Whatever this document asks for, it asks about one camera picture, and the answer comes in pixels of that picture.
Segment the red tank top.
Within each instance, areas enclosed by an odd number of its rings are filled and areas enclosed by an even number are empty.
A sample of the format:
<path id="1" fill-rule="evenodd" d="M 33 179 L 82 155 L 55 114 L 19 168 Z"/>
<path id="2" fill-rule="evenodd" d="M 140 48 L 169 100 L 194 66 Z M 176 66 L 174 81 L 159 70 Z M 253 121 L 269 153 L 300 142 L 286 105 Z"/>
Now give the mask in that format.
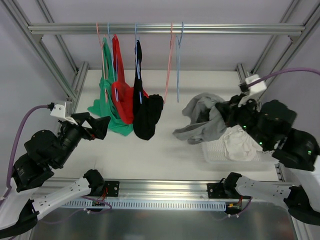
<path id="1" fill-rule="evenodd" d="M 121 54 L 118 36 L 112 38 L 113 67 L 116 73 L 116 81 L 111 85 L 112 101 L 119 114 L 120 119 L 125 124 L 132 124 L 133 114 L 133 88 L 125 81 L 125 70 Z"/>

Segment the blue hanger with black top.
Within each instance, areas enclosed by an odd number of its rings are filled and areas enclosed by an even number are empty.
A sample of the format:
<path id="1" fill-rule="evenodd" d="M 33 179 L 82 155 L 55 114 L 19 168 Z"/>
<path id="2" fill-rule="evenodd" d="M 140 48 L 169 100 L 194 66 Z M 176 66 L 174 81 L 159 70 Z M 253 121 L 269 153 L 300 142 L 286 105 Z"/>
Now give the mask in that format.
<path id="1" fill-rule="evenodd" d="M 140 63 L 138 60 L 138 40 L 137 37 L 137 22 L 134 27 L 134 35 L 135 35 L 135 70 L 136 70 L 136 79 L 135 79 L 135 89 L 138 89 L 138 80 L 141 78 L 140 76 Z"/>

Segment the white tank top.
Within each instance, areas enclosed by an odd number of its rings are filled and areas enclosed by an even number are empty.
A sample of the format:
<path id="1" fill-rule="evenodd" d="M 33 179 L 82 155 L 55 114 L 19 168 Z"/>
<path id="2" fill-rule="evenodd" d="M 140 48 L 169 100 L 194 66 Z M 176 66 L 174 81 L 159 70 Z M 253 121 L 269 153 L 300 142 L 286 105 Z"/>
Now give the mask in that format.
<path id="1" fill-rule="evenodd" d="M 235 162 L 250 162 L 262 147 L 239 125 L 227 128 L 222 136 L 224 155 Z"/>

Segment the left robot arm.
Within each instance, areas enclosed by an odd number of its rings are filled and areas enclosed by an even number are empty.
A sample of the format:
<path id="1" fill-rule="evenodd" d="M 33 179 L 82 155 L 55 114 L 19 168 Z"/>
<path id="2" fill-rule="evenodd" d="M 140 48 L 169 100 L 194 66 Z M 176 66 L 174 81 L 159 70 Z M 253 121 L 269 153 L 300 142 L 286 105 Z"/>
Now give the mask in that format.
<path id="1" fill-rule="evenodd" d="M 24 144 L 26 153 L 13 165 L 9 175 L 12 189 L 0 204 L 0 237 L 9 238 L 32 229 L 39 220 L 67 202 L 82 196 L 100 195 L 105 181 L 98 170 L 90 169 L 71 185 L 32 199 L 43 183 L 63 168 L 81 140 L 103 140 L 109 116 L 93 118 L 88 112 L 73 115 L 75 123 L 63 121 L 58 134 L 36 132 Z"/>

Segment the black tank top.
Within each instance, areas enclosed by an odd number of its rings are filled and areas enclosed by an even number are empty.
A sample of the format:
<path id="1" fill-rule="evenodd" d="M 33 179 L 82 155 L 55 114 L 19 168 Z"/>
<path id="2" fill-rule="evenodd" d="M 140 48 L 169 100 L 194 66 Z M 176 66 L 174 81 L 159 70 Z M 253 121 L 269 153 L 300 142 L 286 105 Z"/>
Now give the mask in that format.
<path id="1" fill-rule="evenodd" d="M 138 87 L 136 89 L 135 79 L 137 78 L 137 73 L 135 70 L 133 85 L 133 131 L 138 138 L 148 141 L 155 135 L 156 124 L 160 120 L 164 108 L 164 99 L 159 94 L 145 95 L 141 76 L 143 54 L 139 40 L 137 41 L 137 54 L 140 66 L 140 79 L 137 81 Z"/>

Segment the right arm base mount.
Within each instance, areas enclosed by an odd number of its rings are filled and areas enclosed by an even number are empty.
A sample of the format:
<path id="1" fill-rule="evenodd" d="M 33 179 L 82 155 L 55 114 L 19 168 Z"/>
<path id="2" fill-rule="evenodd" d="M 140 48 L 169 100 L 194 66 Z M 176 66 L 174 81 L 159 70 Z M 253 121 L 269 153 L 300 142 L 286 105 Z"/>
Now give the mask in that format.
<path id="1" fill-rule="evenodd" d="M 237 181 L 241 174 L 231 172 L 218 183 L 208 183 L 207 195 L 209 199 L 240 199 L 242 196 L 236 191 Z"/>

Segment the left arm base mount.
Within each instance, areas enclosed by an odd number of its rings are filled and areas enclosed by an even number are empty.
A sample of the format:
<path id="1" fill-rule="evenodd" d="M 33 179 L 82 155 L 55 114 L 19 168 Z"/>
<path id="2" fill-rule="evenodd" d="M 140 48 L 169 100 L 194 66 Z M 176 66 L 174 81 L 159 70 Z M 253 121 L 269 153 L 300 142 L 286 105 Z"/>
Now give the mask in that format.
<path id="1" fill-rule="evenodd" d="M 88 181 L 92 197 L 118 197 L 120 182 L 105 180 L 97 169 L 88 170 L 83 177 Z"/>

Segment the grey tank top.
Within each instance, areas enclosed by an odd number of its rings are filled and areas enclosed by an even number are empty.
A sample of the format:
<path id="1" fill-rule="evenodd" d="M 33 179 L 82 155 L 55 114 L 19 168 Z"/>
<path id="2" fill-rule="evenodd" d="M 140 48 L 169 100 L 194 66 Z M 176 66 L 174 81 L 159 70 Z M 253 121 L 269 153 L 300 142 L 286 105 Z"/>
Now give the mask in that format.
<path id="1" fill-rule="evenodd" d="M 175 129 L 173 136 L 190 145 L 218 140 L 227 130 L 222 115 L 216 108 L 224 102 L 218 95 L 204 92 L 193 97 L 182 110 L 182 115 L 190 118 L 190 124 Z"/>

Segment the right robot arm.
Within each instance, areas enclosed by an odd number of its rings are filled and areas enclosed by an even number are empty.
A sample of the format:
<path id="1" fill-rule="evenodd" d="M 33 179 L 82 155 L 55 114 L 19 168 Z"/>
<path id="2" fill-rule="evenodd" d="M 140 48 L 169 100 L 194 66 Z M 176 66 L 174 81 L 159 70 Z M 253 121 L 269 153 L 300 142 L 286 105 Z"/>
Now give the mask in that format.
<path id="1" fill-rule="evenodd" d="M 235 95 L 215 107 L 227 127 L 240 126 L 272 157 L 283 164 L 298 179 L 299 185 L 280 186 L 252 180 L 231 172 L 223 183 L 228 198 L 251 197 L 273 203 L 295 219 L 309 225 L 320 224 L 320 146 L 308 132 L 292 127 L 297 114 L 278 100 L 258 108 L 254 99 L 239 105 Z"/>

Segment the blue hanger with red top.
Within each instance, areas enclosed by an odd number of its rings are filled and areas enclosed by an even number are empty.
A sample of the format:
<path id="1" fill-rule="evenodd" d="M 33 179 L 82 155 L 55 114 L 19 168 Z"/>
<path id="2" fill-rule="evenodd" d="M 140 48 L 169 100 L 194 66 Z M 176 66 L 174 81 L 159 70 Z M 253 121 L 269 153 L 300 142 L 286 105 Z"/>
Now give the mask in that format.
<path id="1" fill-rule="evenodd" d="M 116 73 L 115 73 L 115 68 L 114 68 L 114 54 L 113 54 L 113 42 L 112 42 L 112 36 L 110 34 L 110 23 L 107 22 L 107 35 L 109 38 L 109 42 L 110 42 L 110 53 L 111 53 L 111 65 L 112 65 L 112 72 L 113 72 L 113 82 L 116 82 Z M 119 101 L 119 95 L 118 95 L 118 90 L 115 89 L 114 90 L 114 95 L 115 95 L 115 100 L 116 102 Z"/>

